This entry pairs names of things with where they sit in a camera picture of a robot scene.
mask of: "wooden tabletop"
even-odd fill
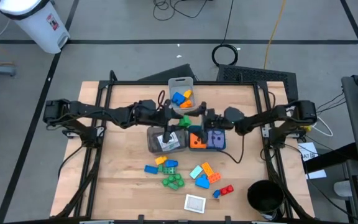
[[[275,94],[277,105],[287,104],[282,82],[268,82],[268,89]],[[112,88],[109,107],[127,106],[139,100],[157,101],[161,90],[168,93],[167,86],[116,85]],[[78,100],[94,104],[97,91],[98,82],[83,82]],[[223,113],[228,106],[240,109],[246,116],[257,113],[252,86],[196,85],[194,94],[198,103],[207,102],[207,107],[215,108],[217,114]],[[191,119],[193,124],[200,123],[199,118]],[[85,125],[91,123],[88,118],[81,118],[80,121]],[[144,172],[144,166],[154,166],[154,159],[157,157],[147,149],[147,128],[133,126],[124,130],[112,123],[107,124],[93,205],[93,219],[133,220],[143,214],[146,220],[223,220],[225,215],[230,215],[232,220],[263,220],[247,202],[247,189],[254,182],[267,179],[266,165],[260,158],[262,138],[259,128],[245,135],[244,158],[240,164],[218,152],[186,150],[169,154],[169,159],[179,162],[178,173],[185,179],[186,186],[177,191],[161,184],[161,180],[166,178],[165,175]],[[287,139],[286,143],[298,147],[294,139]],[[238,160],[241,154],[241,137],[233,130],[227,131],[226,144],[226,152]],[[69,139],[65,157],[80,145],[79,139]],[[314,216],[299,152],[290,147],[282,149],[281,152],[288,189],[305,211]],[[62,169],[51,215],[60,212],[77,190],[84,157],[85,150],[82,150]],[[215,172],[222,175],[222,179],[211,184],[208,190],[195,186],[195,181],[189,176],[197,165],[204,162],[208,162]],[[213,198],[214,190],[229,184],[234,187],[233,193],[219,199]],[[186,194],[206,198],[204,214],[183,209]],[[86,207],[87,201],[88,191],[84,196],[83,208]],[[85,209],[82,209],[81,214],[85,214]]]

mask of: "gray plastic tray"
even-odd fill
[[[168,80],[169,86],[169,94],[170,99],[172,99],[173,95],[178,92],[180,94],[185,94],[187,90],[191,90],[192,94],[190,96],[191,104],[193,105],[191,108],[181,109],[178,105],[172,103],[172,108],[180,114],[184,114],[188,111],[195,110],[197,108],[195,92],[193,88],[193,79],[191,77],[183,77],[183,78],[170,78]]]

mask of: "table leg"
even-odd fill
[[[305,173],[306,168],[309,173],[333,166],[336,164],[341,164],[348,159],[358,160],[357,148],[355,143],[350,143],[346,146],[340,147],[335,151],[325,153],[321,156],[309,159],[305,162]]]

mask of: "black cup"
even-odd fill
[[[276,221],[284,214],[284,193],[275,183],[260,180],[248,188],[248,202],[266,220]]]

